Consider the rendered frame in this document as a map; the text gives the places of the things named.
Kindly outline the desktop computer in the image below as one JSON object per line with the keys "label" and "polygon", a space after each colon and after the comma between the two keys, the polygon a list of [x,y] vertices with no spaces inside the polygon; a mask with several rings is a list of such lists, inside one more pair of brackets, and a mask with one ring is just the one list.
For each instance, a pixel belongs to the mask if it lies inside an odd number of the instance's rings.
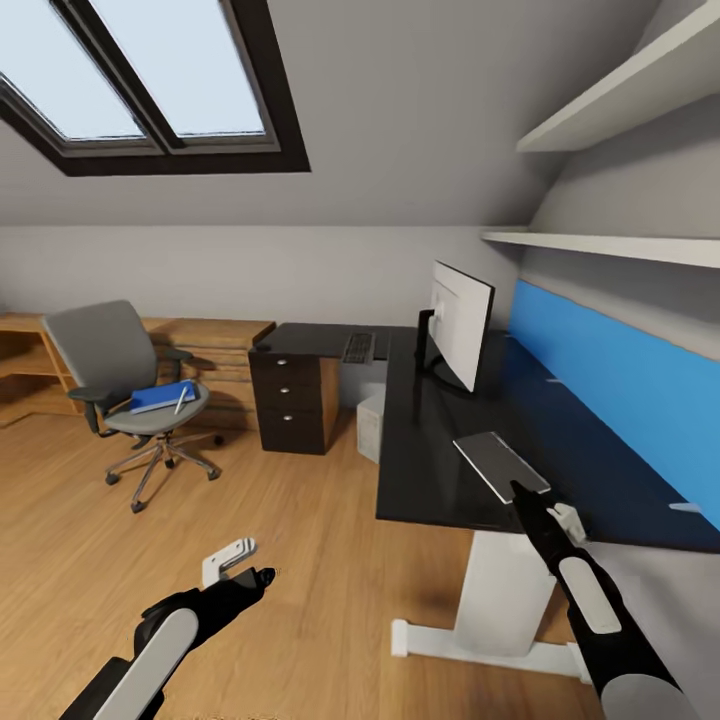
{"label": "desktop computer", "polygon": [[386,389],[357,405],[357,451],[380,463]]}

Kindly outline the monitor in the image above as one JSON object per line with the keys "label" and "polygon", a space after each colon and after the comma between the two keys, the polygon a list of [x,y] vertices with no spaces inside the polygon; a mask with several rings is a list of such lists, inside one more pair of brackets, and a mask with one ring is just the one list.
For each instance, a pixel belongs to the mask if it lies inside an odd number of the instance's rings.
{"label": "monitor", "polygon": [[[419,312],[415,373],[430,373],[443,385],[477,396],[490,316],[496,288],[439,261],[434,261],[430,310]],[[427,335],[441,355],[424,368]],[[467,386],[441,379],[432,366],[439,359]]]}

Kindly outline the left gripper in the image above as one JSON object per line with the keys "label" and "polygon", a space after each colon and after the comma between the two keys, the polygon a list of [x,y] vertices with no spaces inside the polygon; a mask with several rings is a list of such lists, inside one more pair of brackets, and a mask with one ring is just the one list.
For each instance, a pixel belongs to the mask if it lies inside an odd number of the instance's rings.
{"label": "left gripper", "polygon": [[233,621],[240,612],[259,601],[275,576],[274,568],[264,568],[257,573],[256,568],[250,567],[230,580],[204,589],[216,591],[224,600],[224,618],[217,632]]}

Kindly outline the keyboard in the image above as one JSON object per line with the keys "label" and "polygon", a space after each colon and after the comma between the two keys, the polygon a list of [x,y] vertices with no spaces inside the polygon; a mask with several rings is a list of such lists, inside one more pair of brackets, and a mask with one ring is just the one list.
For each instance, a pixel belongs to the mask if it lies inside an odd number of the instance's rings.
{"label": "keyboard", "polygon": [[372,367],[375,339],[376,333],[351,333],[340,364]]}

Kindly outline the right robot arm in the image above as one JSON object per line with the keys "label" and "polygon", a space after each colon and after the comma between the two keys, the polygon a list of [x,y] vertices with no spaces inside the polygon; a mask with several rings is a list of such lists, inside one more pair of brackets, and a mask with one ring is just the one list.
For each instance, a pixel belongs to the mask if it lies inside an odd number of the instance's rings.
{"label": "right robot arm", "polygon": [[568,620],[607,720],[701,720],[645,637],[618,586],[585,548],[576,507],[546,508],[541,494],[509,481],[530,542],[561,584]]}

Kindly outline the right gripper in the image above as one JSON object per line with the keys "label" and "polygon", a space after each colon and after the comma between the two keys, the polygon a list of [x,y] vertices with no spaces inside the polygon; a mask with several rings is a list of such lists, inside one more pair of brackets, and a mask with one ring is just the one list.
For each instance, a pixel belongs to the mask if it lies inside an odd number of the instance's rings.
{"label": "right gripper", "polygon": [[[548,512],[541,494],[538,491],[531,491],[521,486],[516,480],[509,481],[516,495],[513,503],[519,514],[522,527],[526,531],[530,542],[538,551],[538,540],[544,534],[564,534],[562,527],[556,519]],[[564,534],[566,536],[566,534]]]}

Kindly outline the swivel chair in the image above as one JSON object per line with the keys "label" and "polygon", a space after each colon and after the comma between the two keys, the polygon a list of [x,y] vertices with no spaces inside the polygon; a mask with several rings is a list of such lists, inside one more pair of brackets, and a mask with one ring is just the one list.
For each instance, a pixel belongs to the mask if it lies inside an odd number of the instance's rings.
{"label": "swivel chair", "polygon": [[[222,435],[213,431],[176,439],[169,437],[175,427],[193,420],[205,408],[210,400],[208,387],[200,383],[192,384],[195,398],[179,404],[178,414],[177,404],[146,412],[130,412],[132,402],[125,403],[132,399],[132,392],[157,386],[159,368],[158,355],[131,302],[117,300],[74,308],[43,315],[41,321],[77,382],[78,388],[67,391],[67,395],[71,400],[85,402],[85,417],[91,431],[98,438],[124,433],[141,440],[131,447],[132,450],[139,449],[139,453],[105,469],[106,482],[112,485],[118,481],[118,477],[111,471],[155,453],[133,497],[133,513],[143,509],[139,501],[140,494],[161,457],[167,469],[171,469],[174,467],[172,454],[176,453],[206,469],[209,481],[216,479],[216,471],[209,465],[176,446],[211,435],[215,436],[214,442],[220,445],[224,441]],[[180,360],[194,358],[191,352],[184,350],[166,350],[163,356],[174,360],[172,382],[180,380]],[[104,433],[99,433],[99,416],[109,426]],[[157,444],[141,451],[151,439],[157,439]]]}

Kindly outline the folder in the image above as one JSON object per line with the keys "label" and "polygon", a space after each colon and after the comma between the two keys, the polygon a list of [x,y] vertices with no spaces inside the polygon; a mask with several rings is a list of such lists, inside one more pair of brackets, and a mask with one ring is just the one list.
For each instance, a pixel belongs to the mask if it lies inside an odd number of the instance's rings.
{"label": "folder", "polygon": [[182,402],[188,400],[194,400],[194,390],[192,390],[191,379],[178,382],[172,382],[171,384],[161,386],[150,386],[144,388],[144,390],[136,390],[132,392],[132,399],[129,399],[125,403],[132,402],[132,410],[130,412],[146,412],[156,408],[162,408],[162,406],[170,406],[177,404],[176,414],[180,410]]}

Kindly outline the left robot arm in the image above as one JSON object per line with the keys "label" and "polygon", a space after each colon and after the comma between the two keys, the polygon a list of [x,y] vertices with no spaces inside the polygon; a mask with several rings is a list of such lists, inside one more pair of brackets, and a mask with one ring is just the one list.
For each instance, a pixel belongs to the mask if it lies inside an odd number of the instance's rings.
{"label": "left robot arm", "polygon": [[259,601],[274,568],[226,572],[258,551],[239,539],[203,562],[203,588],[177,592],[142,613],[134,632],[134,658],[112,657],[58,720],[152,720],[164,702],[162,688],[191,649]]}

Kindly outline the notebook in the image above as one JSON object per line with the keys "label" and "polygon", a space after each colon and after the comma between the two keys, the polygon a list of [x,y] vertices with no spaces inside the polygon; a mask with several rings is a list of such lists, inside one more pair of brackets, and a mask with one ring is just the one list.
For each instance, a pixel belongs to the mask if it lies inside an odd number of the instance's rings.
{"label": "notebook", "polygon": [[516,497],[511,480],[516,480],[528,493],[551,490],[549,483],[492,431],[461,437],[453,443],[505,504],[513,503]]}

